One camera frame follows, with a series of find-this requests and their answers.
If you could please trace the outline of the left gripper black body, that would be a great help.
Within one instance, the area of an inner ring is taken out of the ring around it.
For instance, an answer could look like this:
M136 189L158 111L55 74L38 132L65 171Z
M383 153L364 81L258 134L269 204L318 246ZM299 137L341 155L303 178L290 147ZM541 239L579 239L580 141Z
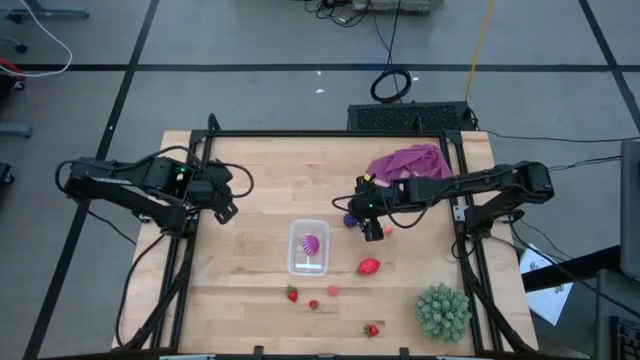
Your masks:
M221 163L208 164L198 170L188 186L188 202L201 210L211 210L216 220L224 225L237 213L228 182L231 172Z

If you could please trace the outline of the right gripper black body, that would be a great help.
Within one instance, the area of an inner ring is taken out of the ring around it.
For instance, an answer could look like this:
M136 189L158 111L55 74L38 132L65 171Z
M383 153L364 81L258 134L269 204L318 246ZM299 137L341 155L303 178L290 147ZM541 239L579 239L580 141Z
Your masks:
M396 213L401 205L397 187L377 185L372 178L356 178L355 194L348 201L348 213L355 218L366 242L384 239L379 217Z

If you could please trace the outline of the clear plastic tupperware container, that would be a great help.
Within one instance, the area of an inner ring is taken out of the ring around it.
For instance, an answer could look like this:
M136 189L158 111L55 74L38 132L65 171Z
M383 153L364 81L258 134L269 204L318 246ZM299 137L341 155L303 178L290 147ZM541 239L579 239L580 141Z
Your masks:
M302 249L306 235L320 239L321 248L315 256L307 256ZM329 223L323 220L297 219L289 229L288 272L296 276L320 277L328 273L331 233Z

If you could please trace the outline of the purple cloth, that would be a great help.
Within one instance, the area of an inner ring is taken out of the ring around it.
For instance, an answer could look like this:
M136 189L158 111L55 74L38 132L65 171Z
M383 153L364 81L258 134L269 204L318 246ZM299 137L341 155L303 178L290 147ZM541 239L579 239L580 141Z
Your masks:
M366 172L378 183L389 186L407 177L444 179L452 175L443 152L435 145L412 145L373 160Z

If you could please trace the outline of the black perforated computer case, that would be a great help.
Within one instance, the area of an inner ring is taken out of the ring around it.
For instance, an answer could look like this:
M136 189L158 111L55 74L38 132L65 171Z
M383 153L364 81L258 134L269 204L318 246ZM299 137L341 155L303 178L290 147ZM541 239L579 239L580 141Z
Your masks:
M474 131L477 119L464 101L350 105L351 131Z

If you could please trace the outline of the green spiky artificial plant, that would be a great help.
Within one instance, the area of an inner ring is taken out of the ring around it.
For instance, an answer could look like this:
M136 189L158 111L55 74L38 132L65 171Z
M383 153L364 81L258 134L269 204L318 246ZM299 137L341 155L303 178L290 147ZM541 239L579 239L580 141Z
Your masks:
M457 344L467 334L470 301L463 291L440 283L418 295L414 314L425 337L437 343Z

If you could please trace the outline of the grey equipment box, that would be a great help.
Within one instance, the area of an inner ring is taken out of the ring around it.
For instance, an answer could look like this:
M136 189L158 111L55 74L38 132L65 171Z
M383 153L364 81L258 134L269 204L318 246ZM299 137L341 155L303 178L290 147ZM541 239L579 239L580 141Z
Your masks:
M427 13L440 11L445 0L350 0L356 11L388 11L400 8L403 11Z

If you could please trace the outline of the white printed paper sheet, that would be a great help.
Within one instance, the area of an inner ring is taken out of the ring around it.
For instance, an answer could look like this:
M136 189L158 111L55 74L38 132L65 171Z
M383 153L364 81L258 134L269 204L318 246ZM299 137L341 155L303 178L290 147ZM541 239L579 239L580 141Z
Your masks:
M526 249L520 255L519 266L522 275L552 264L555 264L554 260L547 260L531 249ZM528 292L526 297L529 309L549 324L556 326L572 287L572 283L565 283L552 288Z

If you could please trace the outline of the grey metal furniture foot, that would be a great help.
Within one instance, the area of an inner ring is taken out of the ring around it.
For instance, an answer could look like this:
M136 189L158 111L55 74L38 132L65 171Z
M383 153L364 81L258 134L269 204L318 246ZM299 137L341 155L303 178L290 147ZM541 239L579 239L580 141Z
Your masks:
M90 17L88 9L83 7L44 5L40 0L19 0L19 2L21 3L20 7L0 6L0 16L4 16L16 24L21 23L30 14L44 18L76 16L88 19Z
M30 138L33 134L32 127L23 123L0 123L0 136L17 136Z

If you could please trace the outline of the red object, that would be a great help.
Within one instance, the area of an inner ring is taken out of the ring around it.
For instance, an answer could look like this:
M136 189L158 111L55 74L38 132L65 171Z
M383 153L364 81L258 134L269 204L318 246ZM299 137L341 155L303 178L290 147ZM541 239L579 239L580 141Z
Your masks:
M16 90L23 91L25 89L26 76L20 68L9 60L0 57L0 70L8 73Z

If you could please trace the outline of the black keyboard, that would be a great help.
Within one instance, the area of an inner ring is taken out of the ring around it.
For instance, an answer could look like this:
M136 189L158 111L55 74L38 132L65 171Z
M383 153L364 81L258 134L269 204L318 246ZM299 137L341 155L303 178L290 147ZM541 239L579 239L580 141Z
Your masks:
M640 322L610 318L611 360L640 360Z

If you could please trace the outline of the black metal table frame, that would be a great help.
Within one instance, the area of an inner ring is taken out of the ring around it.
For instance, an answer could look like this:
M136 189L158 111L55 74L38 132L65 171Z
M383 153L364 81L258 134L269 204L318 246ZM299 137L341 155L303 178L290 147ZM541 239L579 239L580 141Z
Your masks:
M185 353L247 354L256 346L273 354L470 355L471 337L456 345L427 339L414 306L425 288L461 287L451 208L440 203L423 218L402 214L379 242L347 229L333 198L353 191L375 158L414 144L411 137L297 132L291 136L218 136L212 156L234 164L233 185L243 192L238 214L220 224L210 212L199 223L186 305L169 309L161 341L179 324ZM287 270L288 233L297 219L329 223L329 271L321 277ZM356 273L366 258L381 261L376 274ZM286 288L298 288L291 302ZM328 287L337 285L337 296ZM311 300L319 308L309 307ZM379 330L368 338L366 324Z

